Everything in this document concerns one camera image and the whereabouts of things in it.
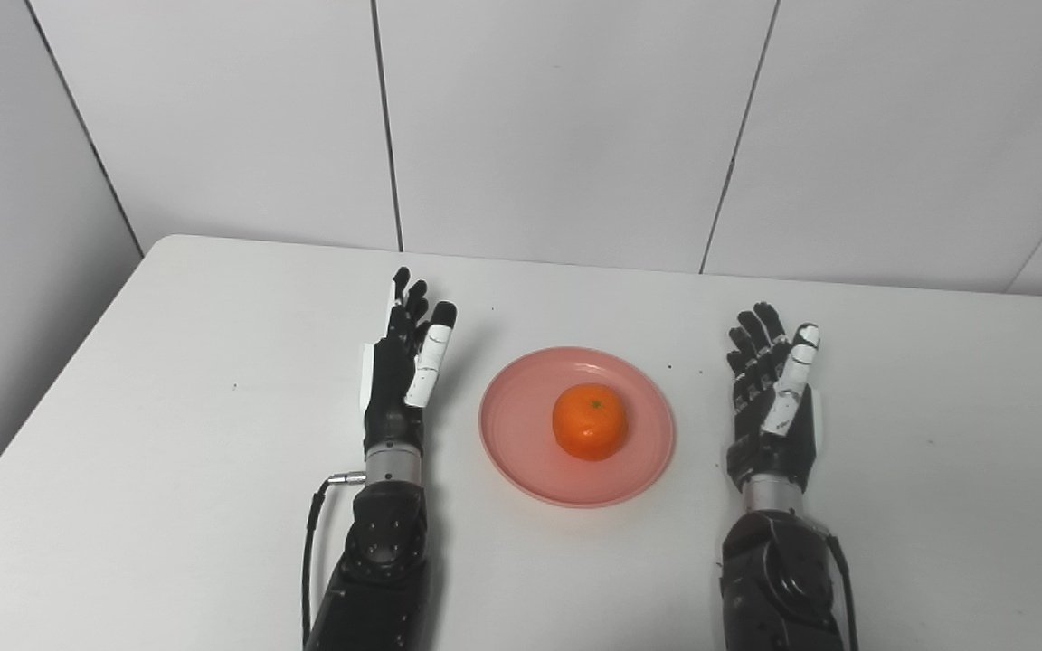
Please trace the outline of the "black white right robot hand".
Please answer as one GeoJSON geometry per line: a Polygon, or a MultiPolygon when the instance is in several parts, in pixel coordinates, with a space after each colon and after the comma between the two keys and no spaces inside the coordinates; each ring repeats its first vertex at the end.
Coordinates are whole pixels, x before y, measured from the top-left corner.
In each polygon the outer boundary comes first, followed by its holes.
{"type": "Polygon", "coordinates": [[[810,371],[821,344],[819,327],[802,323],[787,333],[769,302],[737,314],[726,360],[734,375],[734,439],[726,453],[733,485],[773,476],[807,490],[818,456],[810,371]]]}

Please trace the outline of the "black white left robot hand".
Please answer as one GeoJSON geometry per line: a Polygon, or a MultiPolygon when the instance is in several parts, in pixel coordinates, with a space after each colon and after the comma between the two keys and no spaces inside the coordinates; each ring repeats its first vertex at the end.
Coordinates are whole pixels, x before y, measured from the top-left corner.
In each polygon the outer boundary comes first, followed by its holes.
{"type": "Polygon", "coordinates": [[[432,306],[429,285],[399,268],[390,281],[384,334],[365,345],[361,364],[364,450],[423,451],[423,411],[429,405],[458,309],[432,306]]]}

